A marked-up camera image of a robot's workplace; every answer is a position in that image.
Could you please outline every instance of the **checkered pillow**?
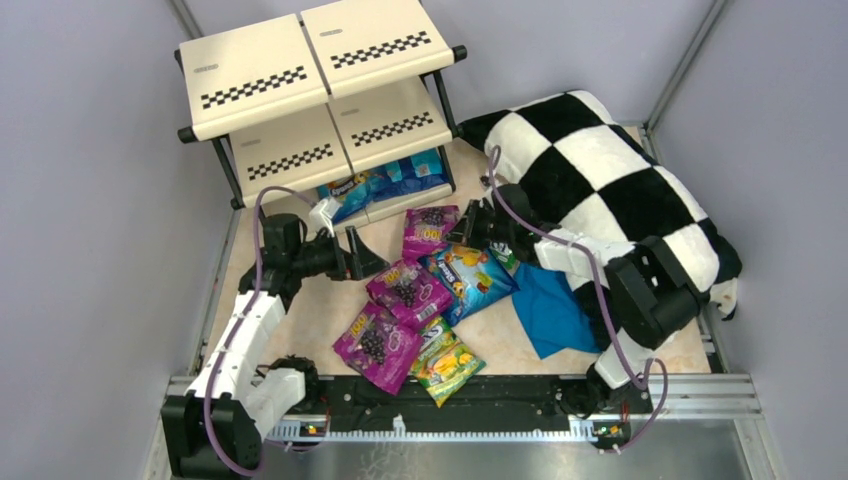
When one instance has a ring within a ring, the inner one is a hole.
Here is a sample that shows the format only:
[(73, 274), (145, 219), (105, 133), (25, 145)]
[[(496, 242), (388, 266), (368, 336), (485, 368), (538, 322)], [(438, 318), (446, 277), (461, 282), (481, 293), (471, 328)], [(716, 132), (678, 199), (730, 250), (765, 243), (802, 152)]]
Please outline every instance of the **checkered pillow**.
[[(498, 173), (521, 185), (545, 221), (606, 241), (662, 237), (697, 288), (732, 314), (742, 268), (736, 251), (592, 94), (567, 92), (465, 121), (462, 138), (487, 154), (500, 145)], [(605, 348), (593, 281), (566, 277)]]

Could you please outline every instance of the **robotic arm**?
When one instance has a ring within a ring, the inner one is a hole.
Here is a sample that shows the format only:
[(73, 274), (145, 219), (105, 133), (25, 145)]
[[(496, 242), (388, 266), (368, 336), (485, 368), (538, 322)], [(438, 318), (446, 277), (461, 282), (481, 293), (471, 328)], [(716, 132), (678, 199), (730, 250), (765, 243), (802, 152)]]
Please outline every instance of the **robotic arm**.
[[(326, 205), (319, 203), (310, 217), (316, 211), (321, 217), (322, 207)], [(353, 227), (346, 230), (350, 252), (327, 228), (306, 241), (306, 224), (297, 215), (268, 217), (262, 228), (265, 246), (260, 251), (259, 283), (254, 265), (239, 282), (233, 314), (203, 370), (185, 395), (168, 396), (161, 409), (171, 471), (178, 477), (241, 478), (240, 470), (256, 469), (262, 441), (304, 399), (305, 377), (298, 369), (272, 369), (258, 387), (251, 384), (265, 345), (289, 311), (302, 280), (322, 273), (332, 280), (361, 280), (388, 267)], [(212, 434), (204, 403), (211, 408)], [(235, 467), (217, 450), (223, 450)]]
[[(593, 403), (615, 403), (616, 392), (631, 380), (624, 362), (631, 371), (641, 371), (655, 350), (673, 339), (700, 312), (708, 296), (698, 291), (660, 238), (649, 237), (639, 243), (588, 238), (540, 221), (519, 185), (497, 187), (497, 193), (513, 213), (546, 235), (519, 224), (500, 202), (492, 205), (482, 199), (469, 203), (447, 240), (478, 249), (503, 243), (522, 262), (589, 279), (594, 277), (593, 268), (597, 268), (601, 284), (609, 289), (607, 300), (618, 331), (617, 342), (613, 341), (590, 367), (587, 379), (594, 382), (593, 391), (601, 392), (602, 398), (593, 399)], [(586, 409), (596, 407), (587, 405)]]

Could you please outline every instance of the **blue cloth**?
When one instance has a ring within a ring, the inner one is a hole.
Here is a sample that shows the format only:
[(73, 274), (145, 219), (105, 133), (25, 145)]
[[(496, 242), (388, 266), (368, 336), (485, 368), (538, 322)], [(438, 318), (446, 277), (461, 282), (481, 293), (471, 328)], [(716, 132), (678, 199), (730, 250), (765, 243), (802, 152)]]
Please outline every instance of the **blue cloth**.
[(520, 290), (512, 295), (512, 304), (539, 358), (566, 347), (600, 351), (589, 317), (577, 305), (563, 272), (521, 264), (513, 277)]

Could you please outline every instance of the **green snack bag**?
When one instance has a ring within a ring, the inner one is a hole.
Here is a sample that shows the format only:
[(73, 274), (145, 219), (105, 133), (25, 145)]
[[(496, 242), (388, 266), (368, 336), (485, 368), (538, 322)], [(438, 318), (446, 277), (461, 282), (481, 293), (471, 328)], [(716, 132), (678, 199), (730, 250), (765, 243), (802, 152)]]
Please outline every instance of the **green snack bag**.
[(410, 374), (421, 382), (441, 407), (472, 375), (486, 366), (471, 349), (453, 333), (441, 316), (421, 330), (424, 345)]
[(515, 254), (505, 243), (493, 243), (489, 246), (489, 250), (495, 255), (495, 258), (501, 262), (507, 270), (512, 270), (518, 261), (515, 259)]

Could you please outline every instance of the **checkered pattern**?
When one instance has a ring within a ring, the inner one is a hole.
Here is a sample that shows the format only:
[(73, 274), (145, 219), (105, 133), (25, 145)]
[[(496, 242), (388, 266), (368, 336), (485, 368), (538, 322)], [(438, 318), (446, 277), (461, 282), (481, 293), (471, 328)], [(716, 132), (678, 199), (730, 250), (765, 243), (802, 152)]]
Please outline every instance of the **checkered pattern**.
[(330, 149), (330, 144), (324, 144), (323, 147), (315, 147), (312, 150), (307, 150), (303, 153), (296, 153), (291, 157), (283, 157), (280, 160), (272, 160), (268, 163), (260, 163), (259, 165), (247, 167), (247, 179), (256, 180), (265, 178), (268, 175), (280, 173), (280, 171), (291, 170), (301, 165), (307, 165), (312, 162), (317, 162), (322, 158), (332, 157), (333, 151)]
[(399, 122), (383, 125), (380, 128), (372, 128), (361, 133), (355, 133), (350, 138), (353, 139), (353, 146), (359, 147), (384, 138), (400, 135), (403, 132), (415, 130), (430, 123), (433, 123), (433, 117), (430, 116), (430, 112), (424, 112), (419, 115), (413, 115), (411, 118), (404, 118)]
[[(498, 173), (521, 185), (541, 219), (606, 241), (659, 236), (702, 292), (739, 275), (736, 251), (691, 193), (588, 92), (559, 94), (477, 117), (464, 122), (462, 131), (480, 150), (501, 146)], [(584, 312), (595, 320), (596, 338), (605, 347), (609, 340), (601, 328), (593, 281), (566, 277)], [(735, 291), (722, 300), (720, 308), (729, 314)]]
[(366, 49), (359, 49), (354, 52), (346, 52), (341, 55), (333, 55), (330, 60), (333, 62), (333, 68), (339, 69), (346, 65), (356, 65), (357, 63), (367, 62), (372, 58), (380, 58), (382, 56), (394, 55), (398, 52), (403, 52), (407, 48), (415, 48), (421, 45), (427, 45), (432, 42), (427, 32), (420, 31), (418, 35), (407, 35), (406, 38), (396, 38), (391, 42), (384, 42), (380, 45), (373, 45)]
[(306, 73), (303, 65), (294, 70), (286, 70), (277, 75), (271, 75), (268, 78), (260, 78), (253, 82), (242, 84), (241, 87), (230, 87), (228, 90), (218, 90), (215, 93), (204, 93), (200, 96), (203, 101), (203, 109), (212, 108), (215, 105), (224, 105), (225, 103), (234, 102), (240, 98), (252, 97), (257, 93), (267, 92), (275, 88), (280, 88), (283, 85), (290, 85), (298, 80), (305, 80)]

